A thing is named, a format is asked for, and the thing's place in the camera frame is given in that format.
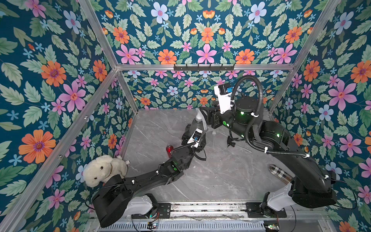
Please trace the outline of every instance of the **green leaf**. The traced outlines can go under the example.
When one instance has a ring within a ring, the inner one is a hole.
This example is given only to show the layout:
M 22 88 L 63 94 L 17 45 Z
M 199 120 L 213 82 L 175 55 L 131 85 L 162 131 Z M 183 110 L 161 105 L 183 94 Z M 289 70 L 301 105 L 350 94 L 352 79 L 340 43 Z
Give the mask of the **green leaf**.
M 9 78 L 9 81 L 13 81 L 18 87 L 21 86 L 21 80 L 23 80 L 21 71 L 18 67 L 12 63 L 3 63 L 1 65 L 1 71 L 4 72 L 5 76 Z

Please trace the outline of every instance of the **black cable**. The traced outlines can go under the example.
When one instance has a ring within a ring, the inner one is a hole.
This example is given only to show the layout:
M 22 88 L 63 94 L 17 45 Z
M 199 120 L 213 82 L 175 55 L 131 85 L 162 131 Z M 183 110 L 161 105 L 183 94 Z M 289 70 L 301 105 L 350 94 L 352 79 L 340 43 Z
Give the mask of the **black cable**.
M 336 206 L 336 207 L 339 207 L 339 208 L 342 208 L 342 209 L 355 209 L 355 208 L 357 208 L 357 196 L 356 196 L 356 194 L 354 193 L 352 187 L 351 187 L 347 182 L 345 182 L 345 181 L 342 181 L 342 180 L 334 180 L 334 179 L 331 179 L 331 180 L 333 180 L 333 181 L 337 181 L 337 182 L 343 182 L 343 183 L 346 183 L 346 184 L 350 187 L 350 189 L 352 190 L 352 193 L 353 193 L 353 196 L 354 196 L 354 200 L 355 200 L 355 205 L 354 205 L 353 208 L 345 208 L 345 207 L 342 207 L 342 206 L 340 206 L 339 202 L 336 202 L 336 203 L 339 205 L 339 206 Z
M 295 213 L 295 210 L 292 206 L 290 206 L 292 208 L 292 211 L 294 211 L 294 215 L 295 215 L 295 224 L 294 224 L 294 228 L 292 228 L 292 230 L 290 232 L 293 232 L 295 227 L 296 227 L 296 213 Z

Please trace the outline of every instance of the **floral wallpaper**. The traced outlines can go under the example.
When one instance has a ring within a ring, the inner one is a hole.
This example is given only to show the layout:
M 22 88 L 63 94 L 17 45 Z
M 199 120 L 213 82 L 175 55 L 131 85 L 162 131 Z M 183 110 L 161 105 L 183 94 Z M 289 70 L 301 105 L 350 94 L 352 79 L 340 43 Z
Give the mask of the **floral wallpaper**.
M 296 143 L 334 171 L 341 209 L 328 213 L 341 232 L 371 229 L 371 27 L 369 0 L 343 0 L 275 110 Z
M 111 68 L 74 0 L 2 1 L 0 31 L 2 220 Z M 17 231 L 83 231 L 83 168 L 119 153 L 131 115 L 115 80 Z
M 92 5 L 122 64 L 267 64 L 295 60 L 326 2 L 107 0 Z M 311 54 L 317 53 L 314 46 Z

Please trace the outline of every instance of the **gray marble surface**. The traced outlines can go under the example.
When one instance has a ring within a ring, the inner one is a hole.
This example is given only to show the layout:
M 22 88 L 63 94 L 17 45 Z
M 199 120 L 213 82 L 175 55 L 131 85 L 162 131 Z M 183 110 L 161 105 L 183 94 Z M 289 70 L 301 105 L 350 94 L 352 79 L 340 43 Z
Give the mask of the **gray marble surface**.
M 166 145 L 180 146 L 184 129 L 195 116 L 195 110 L 139 111 L 124 156 L 130 161 L 127 177 L 155 170 L 168 160 Z M 207 160 L 194 158 L 179 180 L 149 193 L 158 201 L 261 200 L 266 192 L 284 186 L 268 171 L 268 166 L 276 164 L 292 175 L 287 167 L 244 141 L 236 142 L 240 147 L 227 147 L 228 133 L 223 126 L 215 130 L 210 127 L 206 134 Z

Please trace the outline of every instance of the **white teddy bear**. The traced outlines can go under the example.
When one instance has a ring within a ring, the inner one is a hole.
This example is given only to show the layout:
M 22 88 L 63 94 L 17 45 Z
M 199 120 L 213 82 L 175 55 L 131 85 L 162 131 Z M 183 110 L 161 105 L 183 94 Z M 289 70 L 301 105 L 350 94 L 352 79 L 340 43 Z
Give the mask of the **white teddy bear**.
M 109 155 L 97 157 L 84 169 L 84 180 L 89 187 L 95 187 L 100 181 L 106 183 L 112 176 L 119 174 L 124 178 L 128 167 L 122 159 Z

